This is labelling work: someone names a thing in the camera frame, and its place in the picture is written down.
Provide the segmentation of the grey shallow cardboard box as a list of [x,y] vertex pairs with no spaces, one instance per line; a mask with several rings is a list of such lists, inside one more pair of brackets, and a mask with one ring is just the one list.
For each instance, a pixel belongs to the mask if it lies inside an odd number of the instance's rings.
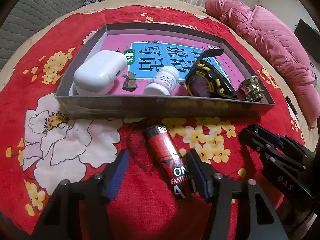
[[252,117],[275,105],[253,64],[225,38],[159,23],[101,27],[55,97],[74,118]]

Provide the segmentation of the red floral blanket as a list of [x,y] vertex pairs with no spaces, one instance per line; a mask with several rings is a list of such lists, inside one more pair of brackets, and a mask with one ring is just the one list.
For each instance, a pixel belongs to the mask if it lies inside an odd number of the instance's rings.
[[284,86],[236,40],[210,18],[167,7],[127,6],[73,14],[50,29],[16,65],[1,91],[1,213],[31,233],[57,184],[86,180],[115,160],[121,149],[130,164],[117,198],[107,206],[116,239],[200,239],[210,206],[197,194],[175,198],[168,175],[142,136],[150,119],[72,120],[55,100],[55,91],[72,59],[94,32],[107,23],[181,24],[225,38],[262,78],[275,106],[254,118],[171,118],[164,123],[185,153],[196,148],[201,159],[236,180],[254,178],[274,207],[283,195],[261,174],[259,155],[243,147],[239,132],[259,123],[274,133],[303,142],[289,113]]

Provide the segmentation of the pink quilted jacket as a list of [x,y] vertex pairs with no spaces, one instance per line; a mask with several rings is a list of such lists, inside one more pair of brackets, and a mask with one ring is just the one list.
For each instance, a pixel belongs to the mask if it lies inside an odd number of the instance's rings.
[[257,47],[270,65],[286,80],[300,109],[313,128],[319,118],[319,93],[309,57],[291,29],[277,16],[261,6],[251,9],[242,2],[207,0],[208,15],[232,28]]

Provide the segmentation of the yellow black wristwatch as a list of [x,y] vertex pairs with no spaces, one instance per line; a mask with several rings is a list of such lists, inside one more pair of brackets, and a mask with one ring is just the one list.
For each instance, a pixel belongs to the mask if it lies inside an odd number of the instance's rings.
[[185,85],[190,96],[203,98],[236,99],[231,82],[208,59],[221,56],[223,49],[203,51],[185,77]]

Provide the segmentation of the white earbuds case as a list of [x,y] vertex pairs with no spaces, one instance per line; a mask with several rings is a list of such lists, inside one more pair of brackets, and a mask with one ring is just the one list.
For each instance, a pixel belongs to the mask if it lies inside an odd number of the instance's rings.
[[101,50],[75,71],[73,86],[81,96],[106,95],[126,66],[127,58],[124,54]]

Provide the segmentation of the white pill bottle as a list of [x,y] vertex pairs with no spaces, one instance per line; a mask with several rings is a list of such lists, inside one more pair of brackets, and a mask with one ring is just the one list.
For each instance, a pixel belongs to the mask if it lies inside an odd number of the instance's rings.
[[143,94],[149,96],[171,96],[179,80],[179,72],[173,66],[162,67],[144,88]]

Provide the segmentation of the brass metal knob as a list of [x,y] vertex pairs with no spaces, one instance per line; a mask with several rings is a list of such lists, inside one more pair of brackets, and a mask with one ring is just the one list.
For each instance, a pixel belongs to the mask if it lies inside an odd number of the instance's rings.
[[259,102],[264,97],[264,91],[259,85],[259,78],[253,75],[244,79],[238,87],[237,96],[239,99]]

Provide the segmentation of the black rectangular lighter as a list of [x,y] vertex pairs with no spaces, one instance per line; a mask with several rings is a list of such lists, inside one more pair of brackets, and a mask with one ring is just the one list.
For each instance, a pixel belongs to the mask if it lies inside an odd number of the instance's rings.
[[123,83],[123,90],[127,92],[134,92],[137,89],[136,75],[133,72],[128,71],[127,74],[123,74],[125,81]]

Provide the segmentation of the grey quilted sofa cover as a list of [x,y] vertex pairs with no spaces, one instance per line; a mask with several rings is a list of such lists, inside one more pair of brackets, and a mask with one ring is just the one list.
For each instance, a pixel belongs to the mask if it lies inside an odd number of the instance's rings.
[[18,0],[1,23],[1,68],[28,38],[82,5],[83,0]]

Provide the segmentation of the black television screen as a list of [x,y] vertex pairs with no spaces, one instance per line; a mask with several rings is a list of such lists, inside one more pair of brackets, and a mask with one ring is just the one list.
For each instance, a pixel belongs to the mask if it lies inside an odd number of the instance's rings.
[[295,27],[294,34],[299,39],[303,47],[311,54],[311,56],[319,63],[320,53],[320,36],[319,32],[302,19],[299,20]]

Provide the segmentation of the pink Chinese workbook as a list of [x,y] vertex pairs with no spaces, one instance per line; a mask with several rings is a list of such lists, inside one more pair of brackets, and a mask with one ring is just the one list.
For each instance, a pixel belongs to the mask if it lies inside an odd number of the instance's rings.
[[[180,75],[173,94],[187,95],[183,82],[193,62],[204,50],[227,49],[222,42],[209,44],[180,37],[147,34],[103,34],[97,45],[98,48],[93,50],[91,55],[101,50],[112,50],[125,54],[128,59],[128,66],[116,78],[111,95],[143,94],[146,85],[164,66],[175,67]],[[123,74],[128,71],[136,75],[137,89],[134,92],[123,90]]]

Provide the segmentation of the blanket brand label tag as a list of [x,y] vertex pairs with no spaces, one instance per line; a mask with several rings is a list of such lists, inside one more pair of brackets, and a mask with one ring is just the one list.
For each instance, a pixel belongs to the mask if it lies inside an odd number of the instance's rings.
[[285,100],[286,100],[286,102],[287,102],[287,104],[289,106],[290,113],[292,113],[294,116],[296,116],[297,115],[297,110],[296,110],[294,104],[292,103],[292,101],[291,101],[291,99],[289,98],[288,95],[285,96]]

